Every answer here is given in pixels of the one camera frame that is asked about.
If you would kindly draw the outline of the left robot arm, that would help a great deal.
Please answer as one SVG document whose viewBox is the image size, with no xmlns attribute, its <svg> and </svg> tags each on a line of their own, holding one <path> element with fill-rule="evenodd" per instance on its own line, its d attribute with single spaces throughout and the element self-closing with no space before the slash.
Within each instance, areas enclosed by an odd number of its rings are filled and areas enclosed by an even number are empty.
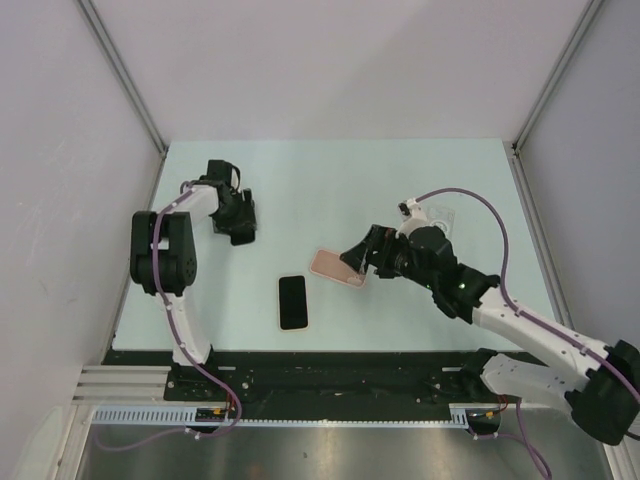
<svg viewBox="0 0 640 480">
<path fill-rule="evenodd" d="M 132 217 L 130 277 L 154 297 L 167 316 L 173 337 L 173 361 L 193 366 L 186 387 L 197 398 L 214 397 L 221 376 L 205 364 L 212 353 L 195 308 L 191 287 L 198 273 L 194 228 L 210 220 L 215 234 L 233 246 L 256 239 L 257 217 L 250 189 L 241 187 L 240 169 L 225 160 L 210 160 L 206 173 L 181 184 L 177 198 L 159 211 Z"/>
</svg>

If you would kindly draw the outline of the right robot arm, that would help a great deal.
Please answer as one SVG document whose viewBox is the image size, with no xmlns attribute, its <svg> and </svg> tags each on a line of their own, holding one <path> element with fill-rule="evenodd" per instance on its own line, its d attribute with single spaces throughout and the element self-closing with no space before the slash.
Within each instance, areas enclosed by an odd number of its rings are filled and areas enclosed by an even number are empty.
<svg viewBox="0 0 640 480">
<path fill-rule="evenodd" d="M 438 309 L 502 336 L 536 358 L 527 364 L 481 351 L 461 376 L 463 393 L 473 401 L 505 394 L 557 409 L 585 433 L 616 446 L 639 414 L 639 351 L 619 340 L 594 340 L 537 317 L 508 299 L 497 275 L 459 262 L 451 242 L 436 227 L 405 234 L 374 225 L 365 238 L 341 253 L 358 273 L 372 269 L 379 278 L 402 277 L 427 288 Z"/>
</svg>

